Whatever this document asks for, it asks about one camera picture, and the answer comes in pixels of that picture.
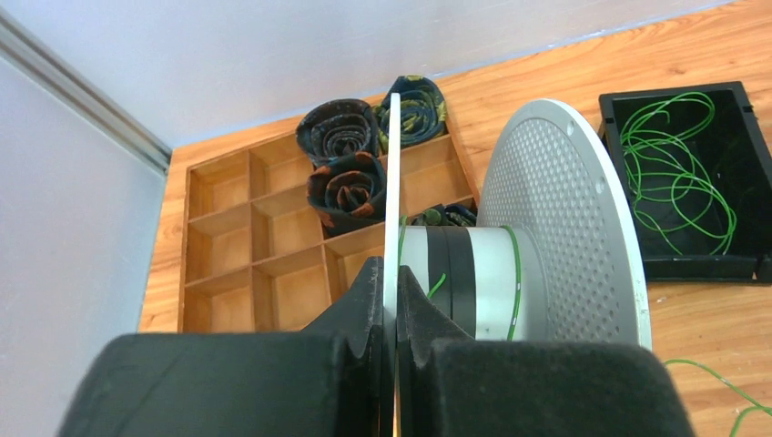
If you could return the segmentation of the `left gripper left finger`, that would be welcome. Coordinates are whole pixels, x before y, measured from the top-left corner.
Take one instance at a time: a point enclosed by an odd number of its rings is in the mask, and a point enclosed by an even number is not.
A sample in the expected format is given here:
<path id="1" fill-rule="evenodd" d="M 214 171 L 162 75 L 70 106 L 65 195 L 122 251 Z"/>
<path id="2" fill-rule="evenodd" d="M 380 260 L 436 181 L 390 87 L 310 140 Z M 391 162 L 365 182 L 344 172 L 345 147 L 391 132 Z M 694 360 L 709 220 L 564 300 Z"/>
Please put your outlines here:
<path id="1" fill-rule="evenodd" d="M 127 334 L 80 382 L 62 436 L 378 436 L 385 427 L 382 274 L 298 331 Z"/>

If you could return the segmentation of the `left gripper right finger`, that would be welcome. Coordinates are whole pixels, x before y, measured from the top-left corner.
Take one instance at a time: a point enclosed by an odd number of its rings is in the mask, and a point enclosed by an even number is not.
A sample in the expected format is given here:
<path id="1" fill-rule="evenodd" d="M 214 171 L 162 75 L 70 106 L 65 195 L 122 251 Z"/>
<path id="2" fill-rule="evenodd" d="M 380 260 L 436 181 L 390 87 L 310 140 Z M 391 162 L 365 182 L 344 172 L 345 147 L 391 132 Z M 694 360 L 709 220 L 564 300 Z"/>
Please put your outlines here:
<path id="1" fill-rule="evenodd" d="M 690 436 L 664 366 L 638 346 L 474 340 L 399 270 L 404 436 Z"/>

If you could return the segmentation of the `grey filament spool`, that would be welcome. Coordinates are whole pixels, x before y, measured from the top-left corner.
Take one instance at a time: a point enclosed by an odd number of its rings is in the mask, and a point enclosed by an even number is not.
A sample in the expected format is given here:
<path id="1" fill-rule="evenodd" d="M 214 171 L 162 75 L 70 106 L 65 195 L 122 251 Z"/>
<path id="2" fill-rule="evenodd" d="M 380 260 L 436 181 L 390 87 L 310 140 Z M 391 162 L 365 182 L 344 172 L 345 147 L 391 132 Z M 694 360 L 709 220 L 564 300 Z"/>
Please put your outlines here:
<path id="1" fill-rule="evenodd" d="M 382 274 L 385 429 L 399 427 L 399 270 L 474 340 L 595 342 L 650 351 L 635 226 L 589 123 L 538 99 L 499 136 L 472 228 L 411 226 L 399 216 L 401 161 L 389 160 Z"/>

